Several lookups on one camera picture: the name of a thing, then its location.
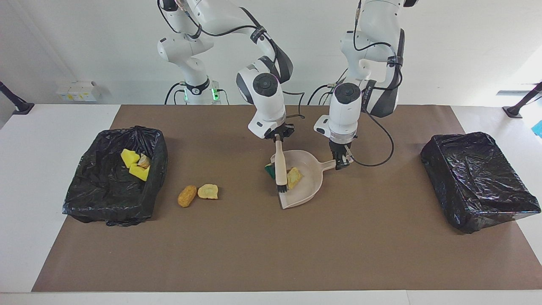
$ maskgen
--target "brush handle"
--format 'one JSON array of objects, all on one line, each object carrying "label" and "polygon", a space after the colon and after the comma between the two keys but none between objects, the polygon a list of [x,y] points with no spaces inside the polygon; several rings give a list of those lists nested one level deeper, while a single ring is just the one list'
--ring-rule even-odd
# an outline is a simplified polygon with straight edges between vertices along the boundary
[{"label": "brush handle", "polygon": [[288,184],[288,177],[286,176],[286,158],[284,158],[280,140],[275,142],[275,148],[275,181],[276,185],[284,186]]}]

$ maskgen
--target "white table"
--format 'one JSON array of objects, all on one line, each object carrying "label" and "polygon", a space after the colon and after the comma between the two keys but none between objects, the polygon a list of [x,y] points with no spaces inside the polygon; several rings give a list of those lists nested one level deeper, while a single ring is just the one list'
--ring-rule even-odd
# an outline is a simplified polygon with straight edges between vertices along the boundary
[{"label": "white table", "polygon": [[[60,203],[80,156],[109,129],[119,105],[36,105],[0,130],[0,304],[541,304],[542,291],[331,291],[291,293],[29,293],[64,222]],[[492,135],[542,199],[542,144],[497,109],[453,107],[465,132]],[[542,258],[542,215],[519,222]]]}]

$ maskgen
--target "green light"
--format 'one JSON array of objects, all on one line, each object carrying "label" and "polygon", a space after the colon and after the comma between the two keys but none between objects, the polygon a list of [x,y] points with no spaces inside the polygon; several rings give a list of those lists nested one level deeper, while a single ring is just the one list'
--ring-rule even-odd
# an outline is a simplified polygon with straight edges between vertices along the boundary
[{"label": "green light", "polygon": [[220,95],[218,94],[218,92],[216,92],[216,89],[215,88],[212,88],[211,89],[211,92],[212,92],[212,98],[214,100],[219,100],[220,99]]}]

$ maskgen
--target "yellow food piece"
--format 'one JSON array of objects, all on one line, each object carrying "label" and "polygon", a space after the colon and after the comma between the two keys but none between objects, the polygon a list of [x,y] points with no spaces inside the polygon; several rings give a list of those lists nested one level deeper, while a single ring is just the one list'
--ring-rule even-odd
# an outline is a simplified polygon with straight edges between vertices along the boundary
[{"label": "yellow food piece", "polygon": [[124,161],[126,168],[130,168],[132,164],[139,161],[139,155],[135,151],[128,150],[126,148],[122,150],[122,152],[120,153],[120,157]]},{"label": "yellow food piece", "polygon": [[301,181],[303,175],[297,167],[292,167],[286,177],[288,178],[288,189],[293,189],[298,184],[298,182]]},{"label": "yellow food piece", "polygon": [[130,174],[140,178],[143,181],[147,181],[149,169],[151,169],[151,167],[143,168],[137,166],[137,164],[132,164],[132,166],[130,166]]},{"label": "yellow food piece", "polygon": [[198,196],[201,199],[218,199],[218,186],[204,185],[198,189]]},{"label": "yellow food piece", "polygon": [[177,203],[182,207],[188,207],[192,203],[192,200],[196,197],[198,188],[193,185],[189,185],[177,197]]},{"label": "yellow food piece", "polygon": [[144,154],[141,154],[141,158],[139,159],[137,166],[147,168],[151,166],[151,159]]}]

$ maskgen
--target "black trash bag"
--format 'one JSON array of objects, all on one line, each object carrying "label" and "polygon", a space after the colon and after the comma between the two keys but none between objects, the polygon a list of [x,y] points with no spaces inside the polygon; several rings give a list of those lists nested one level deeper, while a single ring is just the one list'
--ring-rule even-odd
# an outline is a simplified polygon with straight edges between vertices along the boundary
[{"label": "black trash bag", "polygon": [[421,156],[448,222],[464,233],[540,213],[490,135],[434,136]]},{"label": "black trash bag", "polygon": [[[128,172],[120,157],[125,148],[151,159],[146,182]],[[83,223],[105,221],[108,226],[142,223],[152,216],[166,168],[167,147],[160,130],[135,126],[102,131],[81,157],[62,213]]]}]

